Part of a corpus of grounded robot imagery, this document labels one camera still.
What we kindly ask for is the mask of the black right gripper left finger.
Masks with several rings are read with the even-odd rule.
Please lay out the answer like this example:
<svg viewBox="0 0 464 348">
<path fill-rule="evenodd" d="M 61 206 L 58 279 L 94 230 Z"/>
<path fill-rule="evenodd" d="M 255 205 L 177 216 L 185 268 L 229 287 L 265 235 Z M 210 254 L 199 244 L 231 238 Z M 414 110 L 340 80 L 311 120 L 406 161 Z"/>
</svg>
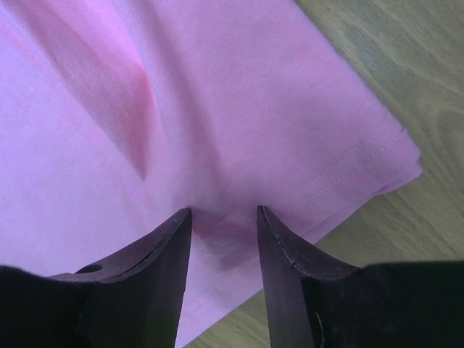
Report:
<svg viewBox="0 0 464 348">
<path fill-rule="evenodd" d="M 192 213 L 76 273 L 1 267 L 3 347 L 173 347 L 191 248 Z"/>
</svg>

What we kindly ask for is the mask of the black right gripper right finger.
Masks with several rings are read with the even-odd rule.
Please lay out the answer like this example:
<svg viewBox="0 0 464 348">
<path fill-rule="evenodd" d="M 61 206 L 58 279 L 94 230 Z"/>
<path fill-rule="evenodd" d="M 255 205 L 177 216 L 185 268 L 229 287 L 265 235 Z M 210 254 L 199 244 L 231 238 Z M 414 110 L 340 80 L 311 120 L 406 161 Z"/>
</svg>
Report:
<svg viewBox="0 0 464 348">
<path fill-rule="evenodd" d="M 263 206 L 257 240 L 272 347 L 463 345 L 462 261 L 358 268 Z"/>
</svg>

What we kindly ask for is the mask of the pink t shirt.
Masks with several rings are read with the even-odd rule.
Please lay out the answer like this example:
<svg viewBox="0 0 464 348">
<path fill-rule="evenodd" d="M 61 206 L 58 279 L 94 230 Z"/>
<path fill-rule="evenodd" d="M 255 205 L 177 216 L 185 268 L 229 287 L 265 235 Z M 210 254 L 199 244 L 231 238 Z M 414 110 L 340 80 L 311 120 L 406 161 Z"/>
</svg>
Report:
<svg viewBox="0 0 464 348">
<path fill-rule="evenodd" d="M 293 1 L 1 3 L 1 262 L 74 271 L 188 207 L 177 347 L 262 288 L 258 206 L 316 242 L 419 158 Z"/>
</svg>

